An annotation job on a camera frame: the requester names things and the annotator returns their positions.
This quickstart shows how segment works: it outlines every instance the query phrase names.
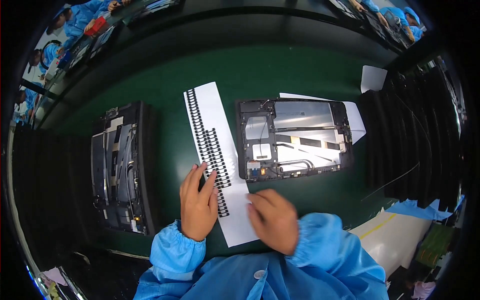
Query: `worker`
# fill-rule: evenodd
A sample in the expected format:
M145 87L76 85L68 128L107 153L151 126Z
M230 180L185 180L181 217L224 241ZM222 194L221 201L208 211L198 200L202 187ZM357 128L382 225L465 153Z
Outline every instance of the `worker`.
M367 10L360 4L358 3L356 0L348 0L350 2L350 4L359 12L366 12ZM375 5L375 3L373 3L372 0L362 0L361 1L362 3L365 3L365 5L367 5L367 7L377 15L377 18L378 20L380 21L380 23L389 28L388 27L388 22L387 20L385 19L384 15L380 12L380 10L378 9L378 6Z
M113 12L113 11L119 9L120 7L124 7L124 6L129 5L131 2L132 2L132 0L121 0L121 1L120 0L119 1L113 0L108 5L108 11Z
M424 36L424 32L416 26L410 26L410 30L412 31L413 37L415 38L416 42L418 42L418 40Z
M40 82L32 82L33 84L36 84L38 86L42 86ZM33 114L33 108L35 107L35 101L36 97L38 96L38 93L35 91L32 91L31 89L24 89L24 90L19 90L17 93L17 96L15 98L15 103L20 105L23 102L26 103L26 112L24 114L18 114L15 117L15 122L26 122L29 117L32 117Z
M405 7L403 10L398 7L383 7L380 9L382 14L385 14L387 11L391 11L393 15L397 16L400 19L400 25L403 30L407 33L408 38L412 43L415 42L415 36L412 33L410 26L420 26L420 19L417 14L410 7Z
M43 49L43 51L41 49L33 50L33 53L30 56L30 60L28 61L28 63L30 64L30 67L28 68L28 72L30 73L30 70L32 69L33 66L38 66L42 73L40 75L40 80L44 80L47 69L45 69L43 65L49 67L52 61L55 58L58 58L62 54L62 52L63 52L62 47L59 44L52 43L52 42L50 42Z
M63 9L55 16L47 28L47 34L63 26L69 38L63 43L62 50L68 50L75 41L93 27L95 20L107 12L109 1L90 0L84 4L73 5Z
M249 194L250 222L274 252L215 257L202 264L217 220L216 171L198 192L207 164L192 166L180 186L180 216L152 243L149 268L134 300L388 299L385 271L344 230L339 217L295 207L274 190Z

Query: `factory floor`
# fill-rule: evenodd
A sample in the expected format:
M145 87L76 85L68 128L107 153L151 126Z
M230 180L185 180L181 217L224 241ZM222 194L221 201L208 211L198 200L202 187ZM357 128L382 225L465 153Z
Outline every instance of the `factory floor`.
M376 217L350 230L362 247L385 269L388 278L399 266L408 268L419 241L431 220L381 211Z

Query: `yellow tape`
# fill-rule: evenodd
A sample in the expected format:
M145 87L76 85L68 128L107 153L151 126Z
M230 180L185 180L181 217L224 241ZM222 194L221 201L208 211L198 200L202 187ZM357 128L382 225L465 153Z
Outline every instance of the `yellow tape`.
M368 236L368 235L371 234L372 232L380 229L380 227L382 227L383 225L387 224L387 223L388 223L391 219L393 219L393 217L395 217L395 216L396 216L396 214L391 215L387 220L383 221L383 223L377 225L374 229L372 229L372 230L368 231L367 233L361 235L361 236L360 236L360 240L363 239L364 237Z

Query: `green table surface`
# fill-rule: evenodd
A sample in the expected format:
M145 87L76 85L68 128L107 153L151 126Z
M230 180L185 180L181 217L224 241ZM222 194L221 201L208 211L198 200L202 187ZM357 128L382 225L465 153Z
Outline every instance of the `green table surface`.
M285 46L220 49L179 58L109 87L76 111L58 127L59 132L91 135L92 120L106 110L133 101L151 104L158 112L158 160L156 199L164 224L180 218L179 187L193 163L200 163L188 121L183 92L215 81L228 124L236 140L235 100L277 97L279 92L356 102L360 95L362 66L374 62L339 53ZM374 217L391 199L379 191L361 201L373 189L365 184L365 138L353 146L354 166L331 174L250 183L250 192L277 190L297 208L299 216L310 212L337 214L344 229ZM149 256L151 237L105 230L97 247ZM261 241L228 248L217 222L207 237L206 259L247 252L264 252Z

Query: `person's right hand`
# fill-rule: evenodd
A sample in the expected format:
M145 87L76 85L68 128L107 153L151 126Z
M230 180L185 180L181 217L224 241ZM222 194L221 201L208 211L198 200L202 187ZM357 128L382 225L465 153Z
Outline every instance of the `person's right hand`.
M110 2L110 3L108 4L108 11L109 11L109 12L112 12L112 11L116 10L116 9L117 9L118 7L120 7L120 6L121 6L121 5L120 5L120 3L119 3L118 1L113 0L112 2Z
M367 10L355 0L351 0L350 4L358 11L358 12L366 12Z
M61 53L63 52L63 50L64 50L63 47L58 48L56 54L57 54L57 55L61 54Z
M198 192L200 178L206 168L206 162L199 167L193 165L180 186L181 232L195 241L205 239L215 225L218 215L218 189L213 187L216 178L215 170L210 173L202 190Z
M385 19L384 15L382 15L381 12L377 12L377 17L378 17L378 20L380 21L380 23L382 23L383 26L388 27L388 22L387 20Z
M268 247L284 255L293 255L299 240L297 210L275 190L249 194L250 222L257 236Z

